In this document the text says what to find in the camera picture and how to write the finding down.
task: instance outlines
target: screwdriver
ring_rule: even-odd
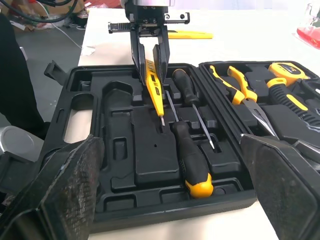
[[[188,105],[192,104],[193,109],[195,110],[195,113],[200,121],[201,127],[206,135],[206,137],[209,140],[209,143],[212,147],[212,149],[215,149],[214,143],[211,140],[210,134],[208,132],[208,129],[202,120],[200,113],[198,112],[198,109],[196,107],[196,104],[199,103],[198,97],[193,92],[193,86],[190,77],[188,74],[182,70],[182,69],[176,69],[172,74],[172,80],[174,81],[176,87],[179,89],[179,91],[182,93],[184,102]]]
[[[206,198],[212,195],[214,186],[209,167],[200,149],[189,134],[189,126],[185,121],[179,121],[174,103],[168,91],[165,91],[175,117],[172,131],[176,137],[179,151],[179,165],[185,180],[185,185],[194,198]]]
[[[160,117],[162,126],[165,126],[164,120],[164,104],[162,100],[162,87],[157,76],[155,63],[148,59],[146,63],[145,84],[151,96],[156,114]]]

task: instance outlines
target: yellow tape measure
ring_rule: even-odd
[[[304,71],[291,62],[274,62],[268,70],[277,78],[285,78],[286,86],[295,83],[297,79],[309,79]]]
[[[164,115],[164,104],[162,100],[162,87],[159,81],[159,78],[156,73],[155,63],[150,60],[145,60],[146,63],[146,75],[145,75],[145,83],[146,87],[151,96],[155,111],[157,115]]]

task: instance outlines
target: yellow handle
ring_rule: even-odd
[[[212,39],[214,35],[200,31],[169,31],[169,39]]]
[[[146,59],[145,63],[145,84],[151,96],[156,114],[160,117],[164,115],[164,104],[162,100],[161,84],[156,73],[156,67],[154,62]]]
[[[215,77],[215,80],[218,81],[221,84],[224,84],[226,86],[226,89],[229,92],[229,100],[232,102],[232,104],[239,105],[245,99],[245,95],[241,91],[239,91],[238,89],[236,89],[235,87],[230,85],[228,82],[223,80],[217,74],[216,69],[215,69],[214,66],[210,65],[210,69],[212,70],[212,74]]]
[[[269,88],[271,88],[274,85],[278,85],[278,84],[284,84],[287,85],[287,80],[283,77],[276,77],[274,79],[271,79],[267,82],[266,86]]]
[[[191,185],[187,181],[185,181],[186,187],[190,191],[190,195],[194,198],[207,198],[212,195],[214,192],[214,186],[211,182],[211,175],[208,173],[208,177],[206,181],[197,183],[196,185]]]
[[[229,68],[227,70],[227,74],[228,74],[228,76],[233,77],[237,80],[237,82],[240,85],[241,92],[244,94],[246,99],[251,99],[254,102],[257,102],[258,95],[254,91],[249,89],[249,85],[246,80],[246,77],[242,72],[240,72],[239,70],[237,70],[233,66],[229,66]]]

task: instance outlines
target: yellow screwdriver handle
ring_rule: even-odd
[[[230,85],[228,82],[223,80],[217,74],[216,69],[215,69],[214,66],[210,65],[210,69],[212,70],[212,74],[214,76],[214,80],[216,80],[217,82],[225,85],[225,88],[229,92],[228,98],[232,102],[232,104],[234,104],[234,105],[241,104],[241,102],[245,99],[245,95],[241,91],[239,91],[238,89],[236,89],[235,87]]]
[[[155,63],[145,60],[145,84],[151,96],[156,114],[160,117],[164,115],[164,104],[162,100],[162,87],[156,73]]]
[[[237,82],[240,85],[241,92],[245,96],[245,99],[251,99],[255,103],[257,102],[258,95],[254,91],[249,89],[249,85],[248,85],[247,79],[246,79],[245,75],[242,72],[240,72],[239,70],[237,70],[233,66],[229,66],[229,68],[227,70],[227,74],[228,74],[228,76],[233,77],[233,78],[235,78],[237,80]]]

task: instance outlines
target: pliers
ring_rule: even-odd
[[[229,83],[227,83],[226,81],[224,81],[217,74],[216,69],[213,65],[210,66],[210,69],[212,70],[214,80],[216,80],[221,84],[224,84],[224,86],[226,87],[227,91],[229,92],[229,95],[228,95],[229,100],[234,105],[238,105],[241,103],[246,105],[246,107],[250,110],[252,115],[258,120],[261,126],[272,136],[279,139],[267,115],[261,109],[261,107],[257,104],[258,95],[249,88],[245,75],[233,66],[229,66],[227,70],[228,76],[235,78],[239,83],[240,89],[241,89],[240,91],[235,87],[233,87],[232,85],[230,85]]]

